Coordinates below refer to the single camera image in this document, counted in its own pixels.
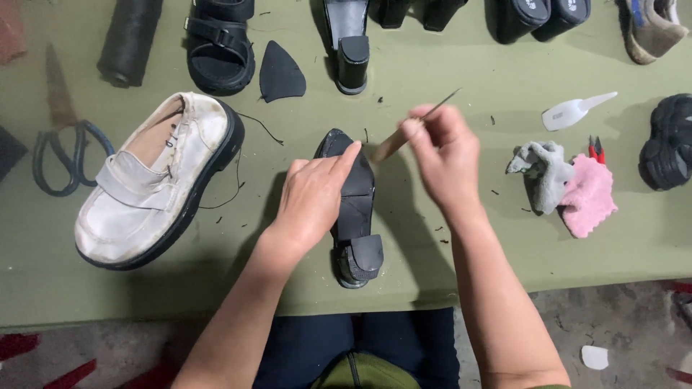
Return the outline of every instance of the left hand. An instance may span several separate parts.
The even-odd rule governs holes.
[[[315,246],[336,222],[341,187],[361,150],[353,142],[343,155],[308,161],[296,159],[286,174],[276,220],[269,228],[297,260]]]

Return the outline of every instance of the gray floor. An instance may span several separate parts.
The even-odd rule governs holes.
[[[692,332],[657,282],[532,293],[574,388],[692,388],[665,368],[692,372]],[[471,345],[457,310],[456,341],[463,389],[480,388]],[[201,323],[94,323],[43,333],[31,353],[6,361],[0,388],[39,388],[92,358],[98,369],[79,388],[114,388],[152,368],[167,343],[180,359]],[[608,348],[610,366],[590,370],[583,345]]]

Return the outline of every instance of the right hand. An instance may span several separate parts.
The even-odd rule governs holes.
[[[459,110],[442,105],[425,121],[433,105],[419,105],[399,123],[421,170],[423,184],[444,214],[480,204],[478,196],[478,137]]]

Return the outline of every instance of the work table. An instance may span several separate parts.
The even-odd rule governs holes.
[[[651,111],[666,96],[692,92],[687,76],[692,40],[684,39],[654,64],[638,66],[625,52],[616,6],[602,1],[592,2],[585,24],[545,44],[530,35],[511,46],[495,43],[480,0],[457,12],[442,33],[424,31],[412,17],[398,30],[383,30],[369,20],[368,86],[360,95],[344,96],[329,77],[331,62],[313,20],[322,28],[319,2],[257,0],[248,32],[257,71],[244,91],[222,100],[262,121],[284,145],[243,119],[242,151],[214,176],[201,205],[231,198],[236,171],[245,183],[238,196],[220,208],[200,209],[178,242],[151,264],[129,272],[97,269],[80,258],[73,235],[91,188],[49,197],[31,174],[37,132],[50,129],[46,43],[50,40],[57,51],[78,117],[97,125],[116,150],[166,97],[198,91],[181,46],[190,6],[180,1],[164,4],[142,87],[118,89],[100,79],[95,64],[114,3],[20,2],[28,53],[0,67],[0,125],[29,153],[0,181],[0,331],[214,310],[271,222],[282,173],[293,159],[311,158],[334,127],[372,151],[409,108],[439,102],[459,87],[450,103],[480,138],[480,195],[527,291],[692,275],[692,188],[654,192],[637,171]],[[692,22],[692,3],[678,8],[683,23]],[[259,67],[272,39],[305,74],[304,97],[259,100]],[[611,91],[619,95],[568,129],[549,133],[541,124],[541,112],[557,103]],[[73,142],[69,132],[66,147]],[[574,239],[557,212],[524,211],[530,209],[524,180],[504,170],[514,147],[527,141],[555,141],[571,158],[586,152],[589,135],[603,143],[619,211],[587,239]],[[99,147],[87,148],[88,177],[95,176],[103,159]],[[53,186],[66,182],[51,151],[44,170]],[[407,147],[376,169],[375,197],[372,232],[382,236],[385,256],[379,277],[362,289],[340,287],[331,271],[327,235],[291,276],[278,314],[425,309],[457,302],[450,231],[427,197]]]

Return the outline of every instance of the green shirt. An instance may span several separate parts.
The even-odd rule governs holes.
[[[311,389],[421,389],[404,369],[371,354],[350,352],[330,371],[315,381]],[[562,385],[532,389],[569,389]]]

